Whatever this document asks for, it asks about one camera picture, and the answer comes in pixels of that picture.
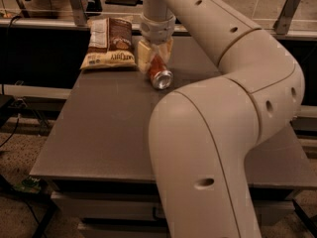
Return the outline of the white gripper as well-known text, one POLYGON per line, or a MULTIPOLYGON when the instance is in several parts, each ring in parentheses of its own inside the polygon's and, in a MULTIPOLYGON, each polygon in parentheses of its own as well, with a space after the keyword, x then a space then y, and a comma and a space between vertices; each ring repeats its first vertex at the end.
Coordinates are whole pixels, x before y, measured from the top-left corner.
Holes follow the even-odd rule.
POLYGON ((138 42, 138 69, 146 74, 150 69, 151 62, 158 52, 164 64, 169 62, 173 46, 175 17, 171 16, 164 21, 154 21, 141 15, 140 31, 145 39, 138 42))

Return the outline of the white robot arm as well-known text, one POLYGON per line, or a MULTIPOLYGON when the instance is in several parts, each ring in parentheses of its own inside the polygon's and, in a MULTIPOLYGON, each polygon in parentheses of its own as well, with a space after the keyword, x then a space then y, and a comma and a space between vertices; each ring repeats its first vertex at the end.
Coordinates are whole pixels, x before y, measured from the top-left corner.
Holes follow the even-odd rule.
POLYGON ((181 22, 218 77, 167 94, 149 124, 149 150, 171 238, 262 238, 245 157, 288 126, 304 95, 296 59, 221 0, 143 0, 142 34, 166 40, 181 22))

